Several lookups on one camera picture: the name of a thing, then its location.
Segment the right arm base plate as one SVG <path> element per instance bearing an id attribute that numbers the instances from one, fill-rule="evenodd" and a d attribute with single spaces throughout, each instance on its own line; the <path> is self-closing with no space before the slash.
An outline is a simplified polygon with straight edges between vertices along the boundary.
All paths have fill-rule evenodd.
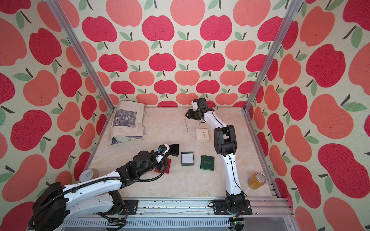
<path id="1" fill-rule="evenodd" d="M 215 215 L 252 215 L 253 211 L 249 200 L 241 203 L 227 202 L 226 200 L 213 200 L 208 207 L 212 208 Z"/>

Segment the cream lift-off box lid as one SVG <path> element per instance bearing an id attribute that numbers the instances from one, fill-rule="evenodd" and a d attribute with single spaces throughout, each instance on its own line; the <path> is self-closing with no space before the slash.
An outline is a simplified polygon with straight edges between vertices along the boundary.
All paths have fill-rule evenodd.
<path id="1" fill-rule="evenodd" d="M 197 141 L 209 141 L 209 131 L 208 129 L 196 129 L 196 139 Z"/>

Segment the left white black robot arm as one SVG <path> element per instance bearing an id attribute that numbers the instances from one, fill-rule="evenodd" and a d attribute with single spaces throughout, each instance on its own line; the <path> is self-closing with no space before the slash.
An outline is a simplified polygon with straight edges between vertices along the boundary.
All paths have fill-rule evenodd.
<path id="1" fill-rule="evenodd" d="M 73 217 L 93 213 L 118 213 L 123 206 L 118 190 L 136 182 L 152 182 L 161 176 L 142 179 L 142 175 L 157 169 L 162 174 L 168 167 L 168 156 L 178 156 L 177 148 L 161 145 L 156 151 L 141 151 L 126 165 L 103 177 L 85 183 L 63 186 L 51 184 L 33 204 L 33 216 L 28 228 L 53 231 Z"/>

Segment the green jewelry box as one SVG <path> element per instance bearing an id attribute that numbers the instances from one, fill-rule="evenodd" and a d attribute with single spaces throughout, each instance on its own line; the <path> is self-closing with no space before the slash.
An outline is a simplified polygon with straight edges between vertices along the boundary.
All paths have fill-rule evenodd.
<path id="1" fill-rule="evenodd" d="M 202 155 L 200 160 L 200 169 L 214 171 L 214 157 Z"/>

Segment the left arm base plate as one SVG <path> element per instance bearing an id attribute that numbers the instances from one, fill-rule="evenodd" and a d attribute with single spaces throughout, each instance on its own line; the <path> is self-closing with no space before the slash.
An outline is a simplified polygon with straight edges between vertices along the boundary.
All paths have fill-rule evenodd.
<path id="1" fill-rule="evenodd" d="M 108 212 L 102 214 L 107 216 L 136 215 L 138 200 L 123 200 L 123 205 L 114 205 Z"/>

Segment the red jewelry box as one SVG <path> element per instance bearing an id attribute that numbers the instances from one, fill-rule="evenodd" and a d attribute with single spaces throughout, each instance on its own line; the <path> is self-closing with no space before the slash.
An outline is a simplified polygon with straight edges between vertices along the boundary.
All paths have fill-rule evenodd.
<path id="1" fill-rule="evenodd" d="M 167 158 L 167 168 L 165 168 L 165 163 L 162 161 L 157 167 L 154 168 L 154 171 L 157 173 L 162 173 L 165 171 L 165 174 L 170 173 L 171 160 Z"/>

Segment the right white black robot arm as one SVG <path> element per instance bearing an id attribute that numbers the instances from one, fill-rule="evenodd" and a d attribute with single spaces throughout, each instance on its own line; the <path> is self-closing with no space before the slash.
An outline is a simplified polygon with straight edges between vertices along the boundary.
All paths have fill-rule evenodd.
<path id="1" fill-rule="evenodd" d="M 192 107 L 186 113 L 186 117 L 206 122 L 214 129 L 214 148 L 222 159 L 226 174 L 226 208 L 230 214 L 240 215 L 247 204 L 247 196 L 240 185 L 236 167 L 238 146 L 235 128 L 224 123 L 216 115 L 215 110 L 208 107 L 205 98 L 194 99 Z"/>

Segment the green jewelry box base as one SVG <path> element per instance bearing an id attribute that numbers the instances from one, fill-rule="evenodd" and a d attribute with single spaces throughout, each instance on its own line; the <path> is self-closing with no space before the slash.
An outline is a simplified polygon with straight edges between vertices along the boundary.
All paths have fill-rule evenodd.
<path id="1" fill-rule="evenodd" d="M 182 152 L 181 153 L 181 165 L 182 166 L 193 166 L 194 163 L 195 161 L 194 161 L 193 152 Z"/>

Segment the black foam jewelry insert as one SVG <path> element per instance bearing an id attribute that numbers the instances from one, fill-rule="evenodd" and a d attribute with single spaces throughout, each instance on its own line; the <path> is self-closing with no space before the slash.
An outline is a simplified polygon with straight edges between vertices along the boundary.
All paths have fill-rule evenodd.
<path id="1" fill-rule="evenodd" d="M 169 145 L 168 152 L 166 153 L 166 156 L 174 156 L 178 157 L 179 156 L 179 144 L 171 144 Z"/>

